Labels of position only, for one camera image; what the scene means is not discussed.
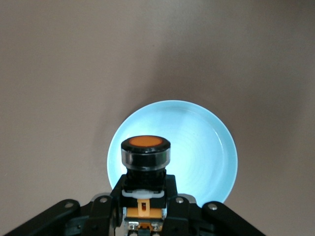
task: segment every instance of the white plastic part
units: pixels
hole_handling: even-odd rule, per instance
[[[122,195],[127,198],[151,199],[164,197],[164,191],[161,191],[160,193],[155,193],[147,189],[136,189],[133,190],[132,192],[126,192],[123,190]]]

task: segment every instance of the orange plastic tab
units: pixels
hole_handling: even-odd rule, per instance
[[[128,207],[127,217],[131,218],[162,218],[162,209],[150,208],[150,199],[138,199],[138,208]]]

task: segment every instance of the orange button cap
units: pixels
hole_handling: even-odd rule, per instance
[[[138,147],[155,147],[160,145],[162,142],[163,140],[160,137],[150,135],[137,136],[129,140],[131,145]]]

